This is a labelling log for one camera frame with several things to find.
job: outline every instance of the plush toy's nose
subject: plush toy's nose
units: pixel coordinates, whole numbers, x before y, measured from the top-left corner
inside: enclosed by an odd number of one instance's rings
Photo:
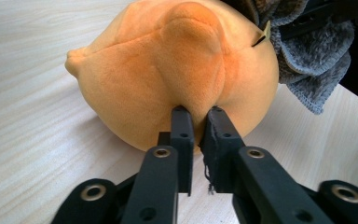
[[[78,78],[81,62],[84,60],[84,48],[70,50],[66,55],[65,68],[75,78]]]

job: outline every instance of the metal ring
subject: metal ring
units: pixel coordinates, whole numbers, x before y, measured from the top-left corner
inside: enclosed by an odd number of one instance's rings
[[[348,203],[358,203],[358,192],[344,185],[333,185],[333,193],[341,200]]]
[[[248,149],[248,151],[246,152],[248,154],[248,156],[255,158],[255,159],[261,159],[264,157],[264,153],[258,149]]]
[[[154,150],[153,155],[157,158],[166,158],[171,155],[171,152],[167,148],[157,148]]]
[[[93,195],[89,195],[90,190],[97,189],[98,192]],[[106,187],[101,184],[94,184],[90,186],[86,186],[83,191],[81,191],[80,197],[84,201],[92,202],[97,201],[98,199],[102,198],[104,194],[106,193]]]

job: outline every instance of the gray cloth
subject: gray cloth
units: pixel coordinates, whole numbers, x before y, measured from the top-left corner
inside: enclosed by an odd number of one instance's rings
[[[321,114],[325,101],[351,63],[348,53],[354,39],[351,22],[329,21],[319,30],[282,41],[279,27],[301,15],[308,0],[241,1],[246,3],[243,7],[251,6],[255,10],[245,16],[260,29],[271,21],[270,40],[278,55],[280,83],[286,84],[308,110]]]

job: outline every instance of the stuffed animal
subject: stuffed animal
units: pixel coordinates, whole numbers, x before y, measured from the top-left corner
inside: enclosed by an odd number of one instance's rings
[[[266,115],[279,75],[266,33],[220,1],[141,0],[89,46],[69,51],[65,66],[87,103],[130,145],[155,146],[177,105],[190,112],[197,145],[214,105],[242,137]]]

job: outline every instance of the wooden table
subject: wooden table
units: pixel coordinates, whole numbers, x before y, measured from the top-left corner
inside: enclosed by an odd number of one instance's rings
[[[64,69],[69,49],[88,45],[130,1],[0,1],[0,223],[49,223],[79,183],[120,183],[144,153],[102,124]],[[336,87],[320,116],[280,86],[245,139],[268,149],[312,189],[323,180],[358,186],[358,97]],[[202,157],[193,195],[180,195],[180,223],[236,223],[230,195],[207,195]]]

